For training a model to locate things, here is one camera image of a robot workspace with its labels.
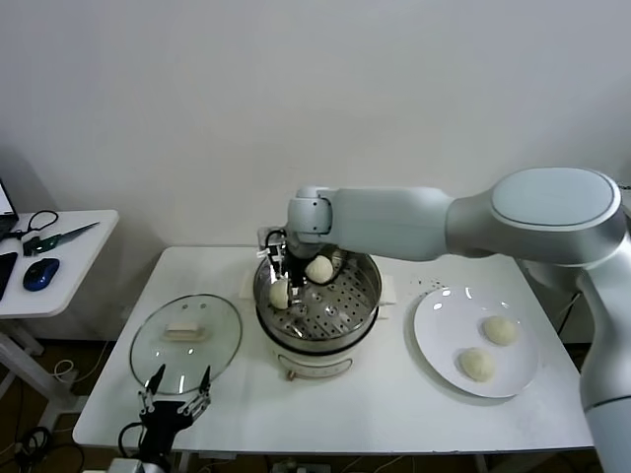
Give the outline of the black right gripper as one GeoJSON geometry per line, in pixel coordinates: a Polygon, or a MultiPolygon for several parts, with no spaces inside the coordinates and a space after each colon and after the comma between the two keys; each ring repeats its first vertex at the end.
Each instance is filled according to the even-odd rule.
{"type": "MultiPolygon", "coordinates": [[[[269,295],[287,295],[287,279],[283,269],[282,249],[272,245],[267,250],[271,282],[269,295]]],[[[288,252],[289,306],[300,306],[304,303],[304,285],[308,265],[308,258],[299,257],[291,251],[288,252]]]]}

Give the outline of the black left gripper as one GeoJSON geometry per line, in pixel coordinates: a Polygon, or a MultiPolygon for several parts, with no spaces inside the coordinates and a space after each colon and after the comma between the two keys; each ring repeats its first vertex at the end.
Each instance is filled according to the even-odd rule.
{"type": "Polygon", "coordinates": [[[208,366],[201,378],[197,393],[187,402],[156,401],[166,365],[157,371],[138,392],[141,414],[140,420],[145,434],[140,443],[141,456],[167,456],[172,452],[175,437],[190,427],[190,418],[199,418],[211,403],[211,367],[208,366]]]}

